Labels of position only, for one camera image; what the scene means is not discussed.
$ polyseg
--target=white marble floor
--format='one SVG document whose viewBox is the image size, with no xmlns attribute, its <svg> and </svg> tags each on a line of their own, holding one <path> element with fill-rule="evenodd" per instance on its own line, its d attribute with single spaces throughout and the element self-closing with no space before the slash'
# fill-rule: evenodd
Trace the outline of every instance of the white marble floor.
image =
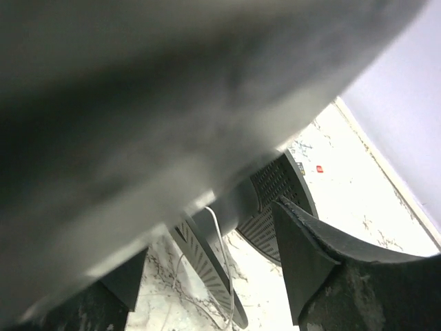
<svg viewBox="0 0 441 331">
<path fill-rule="evenodd" d="M 324 110 L 289 150 L 305 168 L 305 180 L 323 221 L 392 250 L 421 256 L 438 252 L 334 106 Z M 317 166 L 323 173 L 317 172 Z M 234 288 L 249 320 L 247 330 L 298 330 L 291 324 L 281 269 L 261 257 L 237 233 L 225 239 L 231 253 Z M 214 250 L 221 258 L 218 247 Z M 127 331 L 161 330 L 170 304 L 164 330 L 223 328 L 225 322 L 216 302 L 185 258 L 176 291 L 172 290 L 180 255 L 166 231 L 151 244 L 136 312 L 129 316 Z"/>
</svg>

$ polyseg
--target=floor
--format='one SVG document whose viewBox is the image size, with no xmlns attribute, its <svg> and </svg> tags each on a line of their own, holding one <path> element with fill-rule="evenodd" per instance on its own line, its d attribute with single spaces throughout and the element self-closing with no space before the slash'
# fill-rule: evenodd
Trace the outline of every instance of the floor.
<svg viewBox="0 0 441 331">
<path fill-rule="evenodd" d="M 323 221 L 365 241 L 401 252 L 438 252 L 356 133 L 331 105 L 292 144 Z M 247 330 L 298 330 L 292 326 L 282 271 L 233 232 L 226 238 L 234 288 L 248 316 Z M 150 246 L 143 282 L 127 331 L 219 330 L 224 319 L 192 267 L 163 231 Z M 164 324 L 167 312 L 170 315 Z"/>
</svg>

